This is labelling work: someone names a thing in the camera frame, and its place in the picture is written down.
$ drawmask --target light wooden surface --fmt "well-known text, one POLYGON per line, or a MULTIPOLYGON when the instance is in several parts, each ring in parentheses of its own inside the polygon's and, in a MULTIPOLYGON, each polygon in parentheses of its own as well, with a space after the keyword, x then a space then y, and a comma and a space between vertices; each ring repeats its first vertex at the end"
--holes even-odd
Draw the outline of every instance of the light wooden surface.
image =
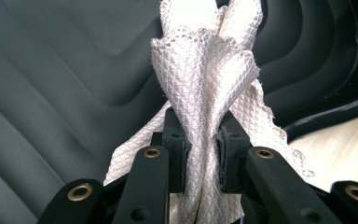
POLYGON ((338 180, 358 181, 358 118, 304 135, 290 147, 304 154, 315 173, 310 184, 329 191, 338 180))

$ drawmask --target fabric fold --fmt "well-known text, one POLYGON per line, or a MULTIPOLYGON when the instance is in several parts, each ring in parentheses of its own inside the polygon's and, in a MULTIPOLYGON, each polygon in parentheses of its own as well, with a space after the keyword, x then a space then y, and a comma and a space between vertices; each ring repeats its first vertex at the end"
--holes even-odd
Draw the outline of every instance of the fabric fold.
POLYGON ((169 102, 136 135, 115 150, 104 184, 126 174, 136 151, 159 132, 172 106, 192 148, 186 191, 171 195, 170 223, 229 223, 243 216, 240 195, 220 191, 215 135, 230 109, 254 146, 272 147, 302 175, 303 157, 264 105, 259 69, 251 52, 262 20, 259 0, 163 0, 164 36, 152 39, 152 63, 169 102))

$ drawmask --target white cloth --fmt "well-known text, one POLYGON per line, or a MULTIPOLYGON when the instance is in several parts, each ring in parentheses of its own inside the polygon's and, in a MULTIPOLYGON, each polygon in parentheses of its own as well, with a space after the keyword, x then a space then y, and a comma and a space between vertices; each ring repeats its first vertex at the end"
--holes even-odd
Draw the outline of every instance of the white cloth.
POLYGON ((136 151, 161 131, 172 106, 192 148, 186 192, 171 196, 171 223, 228 223, 243 216, 240 195, 220 191, 215 145, 222 117, 230 109, 254 146, 271 147, 302 175, 302 155, 290 149, 286 133, 272 123, 256 79, 251 52, 262 19, 259 0, 231 0, 217 9, 214 0, 164 0, 164 36, 152 40, 152 62, 169 102, 142 130, 115 150, 104 184, 126 174, 136 151))

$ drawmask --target black metal arm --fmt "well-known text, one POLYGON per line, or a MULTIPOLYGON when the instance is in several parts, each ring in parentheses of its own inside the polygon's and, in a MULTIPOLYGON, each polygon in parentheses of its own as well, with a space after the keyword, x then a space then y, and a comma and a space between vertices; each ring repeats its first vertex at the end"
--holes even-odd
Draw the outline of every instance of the black metal arm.
MULTIPOLYGON (((221 189, 242 194, 246 223, 358 223, 358 183, 337 182, 330 193, 308 185, 277 151, 252 147, 229 112, 216 139, 221 189)), ((138 151, 128 175, 105 187, 90 179, 64 186, 39 223, 168 223, 169 193, 185 190, 191 149, 172 110, 152 145, 138 151)))

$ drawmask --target textured fabric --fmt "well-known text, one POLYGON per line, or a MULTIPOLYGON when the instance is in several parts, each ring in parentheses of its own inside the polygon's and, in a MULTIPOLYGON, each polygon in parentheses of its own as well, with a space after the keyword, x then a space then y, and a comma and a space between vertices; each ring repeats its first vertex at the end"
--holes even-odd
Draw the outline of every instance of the textured fabric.
POLYGON ((165 0, 164 36, 152 40, 152 62, 169 103, 113 157, 104 184, 126 174, 138 149, 160 131, 172 105, 192 144, 186 192, 171 196, 171 223, 228 223, 243 216, 240 195, 220 191, 215 144, 222 117, 231 108, 254 146, 272 147, 302 171, 301 154, 286 144, 263 103, 259 69, 251 48, 261 22, 260 2, 232 0, 217 9, 214 0, 165 0))

